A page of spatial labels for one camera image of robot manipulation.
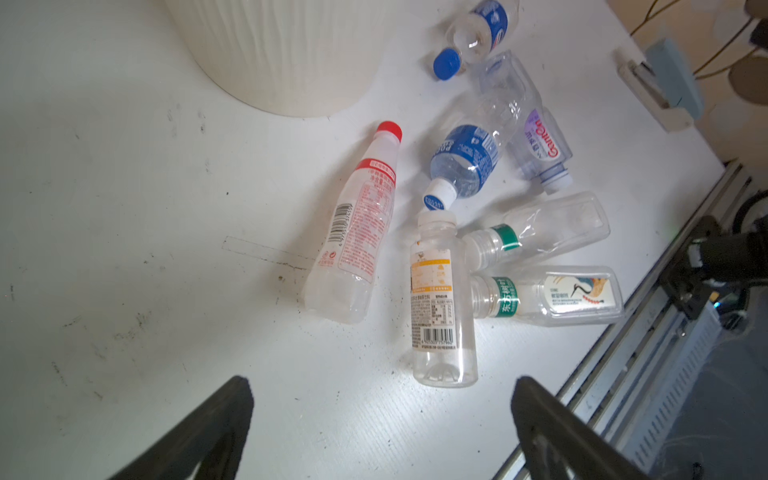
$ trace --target beige wall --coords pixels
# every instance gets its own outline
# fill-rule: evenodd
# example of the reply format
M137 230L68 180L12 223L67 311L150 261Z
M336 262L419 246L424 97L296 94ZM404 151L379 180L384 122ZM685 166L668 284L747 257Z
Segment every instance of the beige wall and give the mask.
M712 58L749 21L744 0L607 0L641 49L672 38L692 70ZM651 19L644 23L649 9ZM725 68L753 50L749 36L757 20L698 75ZM755 55L766 56L765 51ZM768 107L749 104L730 86L727 71L698 81L706 103L696 123L722 161L739 158L761 186L768 187Z

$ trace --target bottle with orange label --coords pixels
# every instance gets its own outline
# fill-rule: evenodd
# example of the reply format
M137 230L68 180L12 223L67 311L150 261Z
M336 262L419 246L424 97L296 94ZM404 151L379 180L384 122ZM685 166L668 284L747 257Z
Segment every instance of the bottle with orange label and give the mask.
M539 326L616 323L624 302L607 266L539 265L510 276L473 276L475 318L509 317Z
M365 318L379 248L392 219L401 140L395 122L380 124L339 195L326 242L304 286L310 312L341 323Z
M419 236L411 247L413 376L427 386L470 386L478 380L475 324L456 215L420 214Z

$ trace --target blue label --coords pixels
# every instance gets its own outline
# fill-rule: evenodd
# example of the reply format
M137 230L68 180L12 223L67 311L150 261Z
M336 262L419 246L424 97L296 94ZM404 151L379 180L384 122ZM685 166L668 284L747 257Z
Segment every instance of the blue label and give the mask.
M434 195L425 195L424 204L430 210L445 210L445 205L443 205L440 199Z
M472 13L480 15L488 23L488 27L491 29L491 38L493 39L491 44L491 50L493 50L504 39L504 35L507 34L507 27L509 25L507 12L502 7L502 4L496 0L485 0L480 2L472 10Z
M472 164L472 169L477 172L480 180L478 190L485 184L498 163L498 146L493 135L475 125L454 128L435 155L445 152L463 157Z

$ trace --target white bucket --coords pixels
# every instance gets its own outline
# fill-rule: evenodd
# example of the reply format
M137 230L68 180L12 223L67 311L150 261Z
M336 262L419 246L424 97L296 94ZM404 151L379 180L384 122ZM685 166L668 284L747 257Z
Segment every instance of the white bucket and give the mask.
M366 93L400 1L166 0L197 63L256 108L321 117Z

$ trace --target barcode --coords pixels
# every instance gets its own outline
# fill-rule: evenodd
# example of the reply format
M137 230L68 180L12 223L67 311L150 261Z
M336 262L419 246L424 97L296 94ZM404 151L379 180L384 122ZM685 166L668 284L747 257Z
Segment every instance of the barcode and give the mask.
M346 228L349 226L349 218L352 216L352 209L352 204L340 204L336 207L333 222L331 222L331 231L328 233L329 242L341 244L344 241Z
M422 343L427 345L453 345L453 329L422 328Z
M495 164L498 160L498 146L496 145L496 139L493 138L493 134L485 134L482 147L491 155L491 162Z

